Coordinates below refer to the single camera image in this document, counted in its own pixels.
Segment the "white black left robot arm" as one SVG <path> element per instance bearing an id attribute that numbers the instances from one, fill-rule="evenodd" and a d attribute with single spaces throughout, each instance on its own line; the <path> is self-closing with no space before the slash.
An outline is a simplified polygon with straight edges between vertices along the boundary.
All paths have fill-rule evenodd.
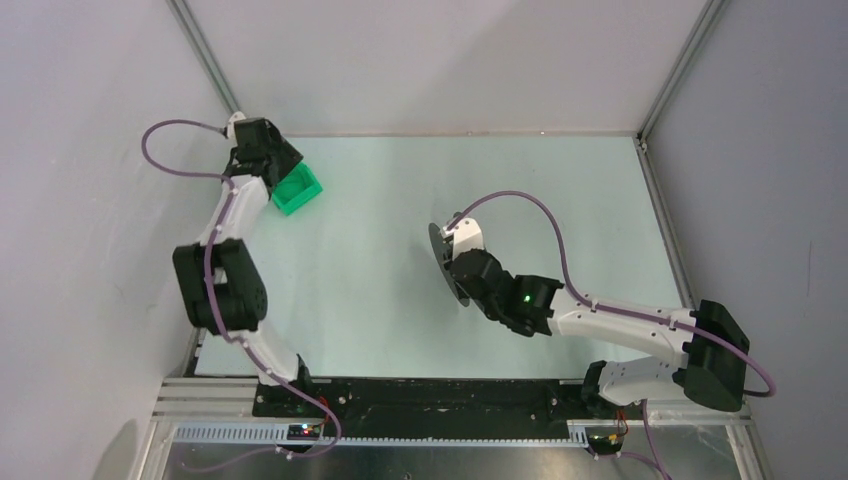
<path id="1" fill-rule="evenodd" d="M 273 190 L 302 160 L 265 118 L 234 113 L 224 129 L 234 141 L 221 175 L 221 196 L 197 241 L 173 251 L 190 323 L 222 338 L 251 361 L 261 384 L 280 387 L 278 404 L 304 416 L 316 403 L 308 368 L 266 316 L 269 296 L 248 238 Z"/>

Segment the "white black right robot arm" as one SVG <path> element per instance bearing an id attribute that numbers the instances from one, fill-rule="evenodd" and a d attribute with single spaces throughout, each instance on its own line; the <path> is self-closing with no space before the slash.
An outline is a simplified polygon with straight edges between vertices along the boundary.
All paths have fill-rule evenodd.
<path id="1" fill-rule="evenodd" d="M 721 303 L 656 311 L 587 304 L 556 279 L 511 275 L 481 249 L 448 255 L 440 268 L 462 305 L 475 304 L 515 334 L 581 336 L 643 353 L 633 361 L 590 365 L 581 402 L 593 417 L 645 399 L 686 398 L 723 412 L 742 407 L 750 341 Z"/>

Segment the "dark grey cable spool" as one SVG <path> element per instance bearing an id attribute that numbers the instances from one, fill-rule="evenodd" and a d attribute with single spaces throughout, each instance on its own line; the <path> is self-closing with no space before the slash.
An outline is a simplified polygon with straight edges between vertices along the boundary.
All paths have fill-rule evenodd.
<path id="1" fill-rule="evenodd" d="M 458 288 L 457 283 L 450 273 L 450 266 L 453 262 L 453 237 L 445 234 L 443 228 L 436 223 L 430 223 L 428 225 L 428 235 L 437 266 L 450 292 L 460 305 L 468 307 L 470 298 Z"/>

